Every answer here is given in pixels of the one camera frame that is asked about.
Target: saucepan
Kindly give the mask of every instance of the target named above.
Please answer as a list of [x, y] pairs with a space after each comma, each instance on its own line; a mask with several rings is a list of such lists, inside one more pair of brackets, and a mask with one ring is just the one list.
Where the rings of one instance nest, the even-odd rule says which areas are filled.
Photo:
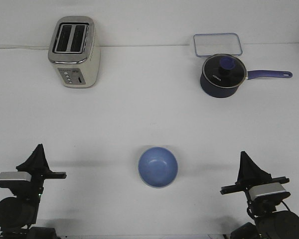
[[200, 84], [203, 90], [217, 98], [233, 95], [245, 81], [257, 77], [291, 78], [289, 71], [247, 71], [237, 57], [230, 54], [215, 54], [206, 59], [202, 67]]

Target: silver toaster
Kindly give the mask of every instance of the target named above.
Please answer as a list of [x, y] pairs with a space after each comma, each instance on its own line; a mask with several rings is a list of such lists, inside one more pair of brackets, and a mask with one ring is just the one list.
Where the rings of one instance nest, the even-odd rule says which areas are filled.
[[96, 82], [100, 47], [94, 22], [86, 16], [66, 16], [55, 27], [48, 53], [63, 85], [87, 88]]

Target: saucepan handle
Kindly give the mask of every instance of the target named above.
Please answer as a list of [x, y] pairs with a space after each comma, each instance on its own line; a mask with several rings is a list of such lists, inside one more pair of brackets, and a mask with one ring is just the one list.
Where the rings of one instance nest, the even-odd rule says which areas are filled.
[[278, 78], [291, 78], [293, 74], [290, 71], [265, 71], [265, 70], [257, 70], [257, 71], [249, 71], [248, 72], [248, 80], [257, 77], [278, 77]]

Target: lid knob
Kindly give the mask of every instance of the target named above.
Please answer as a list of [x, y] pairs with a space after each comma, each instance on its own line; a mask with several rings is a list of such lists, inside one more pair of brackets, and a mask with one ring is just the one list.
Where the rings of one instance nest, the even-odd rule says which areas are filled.
[[219, 65], [221, 66], [221, 68], [223, 68], [225, 70], [232, 70], [236, 66], [235, 60], [231, 56], [224, 56], [224, 57], [220, 58]]

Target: blue bowl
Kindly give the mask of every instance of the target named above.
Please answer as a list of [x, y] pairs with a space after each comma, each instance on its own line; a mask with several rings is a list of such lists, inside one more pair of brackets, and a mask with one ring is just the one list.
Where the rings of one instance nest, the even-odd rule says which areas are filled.
[[139, 174], [143, 181], [152, 187], [167, 186], [175, 179], [177, 171], [176, 158], [166, 148], [150, 148], [140, 157]]

